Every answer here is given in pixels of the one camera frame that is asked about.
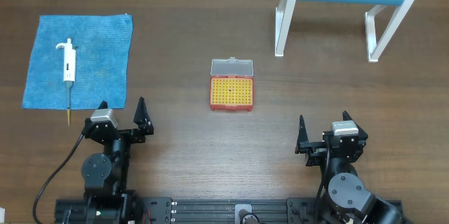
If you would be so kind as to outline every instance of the wooden table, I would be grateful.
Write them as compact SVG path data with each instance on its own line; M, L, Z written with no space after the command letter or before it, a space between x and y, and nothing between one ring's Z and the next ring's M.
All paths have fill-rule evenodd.
M368 63L363 13L370 6L300 2L285 57L274 57L278 0L0 0L0 206L6 221L31 223L47 177L71 150L91 111L23 110L29 55L40 15L133 16L126 107L134 126L145 97L154 136L133 146L128 187L184 199L313 197L317 167L294 154L298 118L320 140L347 110L370 136L355 163L366 187L402 199L415 223L449 213L449 0L416 0L378 63ZM390 12L377 18L387 25ZM254 61L252 112L212 112L213 58ZM39 203L83 194L81 164L101 152L83 140Z

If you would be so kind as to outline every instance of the white stand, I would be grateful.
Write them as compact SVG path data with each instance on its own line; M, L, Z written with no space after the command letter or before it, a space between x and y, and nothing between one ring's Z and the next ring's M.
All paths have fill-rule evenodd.
M377 5L373 9L365 13L365 26L366 26L366 49L368 51L368 62L377 62L380 54L387 46L391 37L393 36L402 19L406 16L408 9L412 6L414 0L404 0L404 2L396 7L387 28L384 31L382 37L380 37L379 43L376 38L376 28L374 23L374 17L380 11L384 10L387 6Z
M368 51L368 62L377 62L380 54L382 54L385 46L387 46L394 32L401 24L402 19L408 12L408 9L412 6L414 0L404 0L402 5L397 6L396 10L391 17L391 20L384 31L384 34L377 43L374 17L381 10L387 6L377 5L373 9L365 13L366 24L366 43ZM275 29L275 44L274 55L276 57L283 56L283 50L286 46L286 40L288 35L288 29L292 20L293 10L295 10L296 0L280 0L278 7L276 7L276 29Z

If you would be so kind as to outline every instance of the clear plastic lid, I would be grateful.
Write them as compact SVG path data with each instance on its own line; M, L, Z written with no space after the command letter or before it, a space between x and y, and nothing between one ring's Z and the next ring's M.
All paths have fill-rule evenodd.
M212 67L210 68L210 75L213 77L216 76L252 77L253 61L238 60L234 57L231 57L230 59L212 59Z

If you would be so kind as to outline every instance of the blue mat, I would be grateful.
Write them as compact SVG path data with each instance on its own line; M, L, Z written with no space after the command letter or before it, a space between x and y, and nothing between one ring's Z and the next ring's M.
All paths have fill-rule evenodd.
M41 16L22 107L67 109L62 81L64 50L55 47L71 37L72 43L78 46L71 108L96 109L103 100L109 108L123 108L132 33L131 15Z

